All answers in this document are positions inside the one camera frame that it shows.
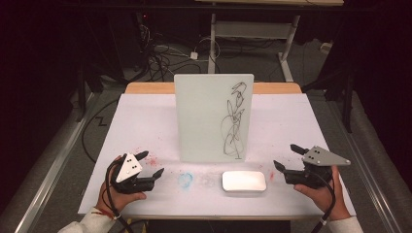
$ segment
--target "white paper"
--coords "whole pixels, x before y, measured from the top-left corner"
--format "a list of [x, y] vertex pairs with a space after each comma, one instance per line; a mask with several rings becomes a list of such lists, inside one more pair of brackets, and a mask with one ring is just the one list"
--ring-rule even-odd
[[243, 162], [254, 76], [176, 75], [179, 149], [186, 162]]
[[[139, 177], [151, 176], [160, 168], [164, 173], [154, 190], [146, 193], [147, 200], [128, 205], [124, 216], [291, 219], [322, 214], [311, 199], [285, 183], [273, 164], [277, 160], [288, 169], [303, 168], [301, 155], [291, 151], [290, 144], [327, 149], [305, 94], [254, 95], [245, 162], [181, 162], [178, 141], [175, 95], [124, 94], [79, 213], [85, 214], [95, 205], [106, 169], [117, 155], [148, 150]], [[224, 192], [222, 174], [235, 170], [262, 172], [267, 189], [254, 195]], [[355, 215], [344, 184], [343, 191], [349, 212]]]

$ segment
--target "dark background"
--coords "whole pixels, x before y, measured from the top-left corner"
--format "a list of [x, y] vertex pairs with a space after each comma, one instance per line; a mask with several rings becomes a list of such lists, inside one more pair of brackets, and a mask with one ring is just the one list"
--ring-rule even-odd
[[[304, 16], [296, 42], [334, 39], [319, 79], [327, 78], [343, 65], [351, 65], [355, 91], [365, 112], [412, 189], [410, 3], [364, 0], [345, 4], [349, 7], [378, 5], [379, 8], [372, 15], [330, 18], [315, 13]], [[182, 43], [195, 44], [199, 36], [207, 35], [210, 30], [207, 14], [181, 14], [178, 18], [170, 13], [148, 16], [151, 27]], [[93, 13], [87, 18], [62, 11], [51, 0], [1, 3], [1, 212], [71, 113], [70, 96], [77, 88], [80, 65], [85, 68], [86, 80], [96, 83], [99, 74], [122, 78], [121, 67], [132, 66], [141, 59], [127, 54], [140, 49], [133, 34], [129, 38], [116, 38], [116, 30], [124, 29], [116, 25], [127, 22], [128, 28], [133, 27], [130, 16]], [[290, 17], [256, 15], [250, 19], [289, 20]], [[337, 86], [344, 88], [341, 80], [331, 80], [319, 88]]]

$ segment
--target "white sleeve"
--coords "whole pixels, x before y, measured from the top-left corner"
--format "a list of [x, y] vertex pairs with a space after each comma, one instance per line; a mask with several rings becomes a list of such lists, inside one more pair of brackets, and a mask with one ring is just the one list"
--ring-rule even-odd
[[362, 233], [361, 225], [355, 216], [342, 220], [329, 221], [327, 223], [330, 231], [333, 233]]
[[81, 222], [73, 221], [72, 223], [59, 230], [58, 233], [101, 233], [109, 232], [115, 224], [115, 220], [108, 216], [97, 214], [99, 210], [91, 208], [83, 217]]

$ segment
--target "hand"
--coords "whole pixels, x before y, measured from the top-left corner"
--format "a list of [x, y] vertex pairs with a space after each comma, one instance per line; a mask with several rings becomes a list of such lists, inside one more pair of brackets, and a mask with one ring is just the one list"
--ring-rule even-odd
[[[113, 173], [113, 169], [110, 171], [109, 177], [112, 177], [112, 173]], [[112, 186], [110, 186], [110, 193], [112, 195], [113, 203], [115, 204], [115, 207], [116, 209], [118, 209], [119, 212], [121, 212], [124, 209], [124, 207], [126, 207], [131, 202], [146, 199], [146, 194], [143, 192], [123, 194], [123, 193], [116, 192], [116, 190]], [[100, 193], [99, 193], [99, 198], [97, 200], [96, 209], [112, 214], [113, 213], [112, 210], [108, 206], [106, 206], [105, 202], [108, 205], [110, 205], [109, 199], [107, 197], [106, 183], [104, 182], [100, 187]]]
[[[330, 181], [330, 186], [333, 188], [334, 183], [334, 193], [336, 197], [336, 203], [330, 213], [330, 220], [339, 220], [351, 217], [346, 208], [345, 201], [343, 199], [342, 184], [339, 180], [339, 171], [337, 166], [332, 166], [333, 181]], [[315, 205], [321, 209], [321, 211], [326, 212], [332, 203], [332, 196], [327, 189], [327, 187], [320, 187], [318, 189], [310, 188], [303, 184], [296, 184], [294, 186], [296, 191], [301, 192], [307, 197], [311, 198]]]

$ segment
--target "drawing on board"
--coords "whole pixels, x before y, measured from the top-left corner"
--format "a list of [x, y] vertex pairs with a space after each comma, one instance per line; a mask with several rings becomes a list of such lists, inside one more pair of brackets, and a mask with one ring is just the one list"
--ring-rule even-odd
[[235, 156], [235, 159], [241, 159], [244, 146], [240, 137], [239, 129], [241, 127], [242, 115], [245, 111], [243, 108], [243, 93], [247, 85], [243, 82], [236, 84], [232, 88], [231, 96], [234, 99], [227, 100], [227, 116], [224, 117], [221, 124], [223, 137], [223, 153], [229, 156]]

